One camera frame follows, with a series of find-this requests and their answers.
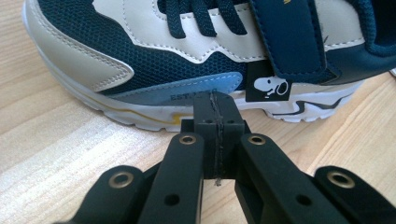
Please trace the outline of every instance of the sneaker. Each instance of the sneaker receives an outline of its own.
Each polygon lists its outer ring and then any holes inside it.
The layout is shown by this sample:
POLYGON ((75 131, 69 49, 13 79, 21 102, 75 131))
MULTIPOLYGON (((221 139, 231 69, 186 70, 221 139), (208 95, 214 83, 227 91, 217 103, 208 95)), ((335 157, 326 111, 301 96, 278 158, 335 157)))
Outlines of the sneaker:
POLYGON ((26 0, 51 73, 121 123, 176 131, 201 91, 274 119, 325 119, 396 67, 395 1, 26 0))

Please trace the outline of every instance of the navy mesh fabric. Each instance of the navy mesh fabric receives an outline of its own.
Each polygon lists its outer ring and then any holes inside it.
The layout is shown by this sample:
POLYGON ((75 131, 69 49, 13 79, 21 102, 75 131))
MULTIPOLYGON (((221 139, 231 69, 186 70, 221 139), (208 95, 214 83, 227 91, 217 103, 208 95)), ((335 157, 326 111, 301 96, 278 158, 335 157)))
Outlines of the navy mesh fabric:
POLYGON ((119 24, 96 13, 92 0, 38 0, 38 3, 46 18, 64 34, 134 69, 130 81, 102 91, 103 94, 232 71, 245 76, 246 64, 236 63, 222 53, 214 53, 206 62, 195 64, 173 52, 135 46, 119 24))

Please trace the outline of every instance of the light blue panel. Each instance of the light blue panel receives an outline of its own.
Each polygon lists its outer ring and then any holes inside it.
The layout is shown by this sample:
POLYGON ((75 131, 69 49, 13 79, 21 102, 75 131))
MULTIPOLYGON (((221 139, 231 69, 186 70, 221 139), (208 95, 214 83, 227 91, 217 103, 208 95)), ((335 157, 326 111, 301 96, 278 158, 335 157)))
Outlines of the light blue panel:
POLYGON ((233 92, 242 82, 238 72, 185 79, 158 86, 108 95, 115 100, 136 105, 192 105, 192 98, 202 91, 233 92))

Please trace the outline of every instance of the cartoon dog patch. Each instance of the cartoon dog patch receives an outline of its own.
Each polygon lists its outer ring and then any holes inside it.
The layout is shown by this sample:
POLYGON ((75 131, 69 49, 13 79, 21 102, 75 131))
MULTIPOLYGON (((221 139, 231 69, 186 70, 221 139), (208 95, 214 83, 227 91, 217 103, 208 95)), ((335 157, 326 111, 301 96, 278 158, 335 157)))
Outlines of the cartoon dog patch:
POLYGON ((254 88, 264 92, 264 97, 269 98, 270 95, 276 93, 279 96, 289 91, 289 83, 279 77, 260 77, 254 81, 254 88))

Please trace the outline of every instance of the wooden table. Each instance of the wooden table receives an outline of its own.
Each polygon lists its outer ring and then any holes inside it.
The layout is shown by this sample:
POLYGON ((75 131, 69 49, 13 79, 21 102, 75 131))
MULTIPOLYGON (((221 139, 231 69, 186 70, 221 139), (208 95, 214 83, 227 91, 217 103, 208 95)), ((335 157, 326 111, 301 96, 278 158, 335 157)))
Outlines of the wooden table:
MULTIPOLYGON (((22 0, 0 3, 0 223, 71 218, 104 171, 147 170, 174 133, 120 125, 72 97, 50 75, 21 23, 22 0)), ((367 80, 329 119, 286 123, 243 111, 309 174, 345 167, 396 204, 396 80, 367 80)), ((233 181, 205 182, 203 223, 245 223, 233 181)))

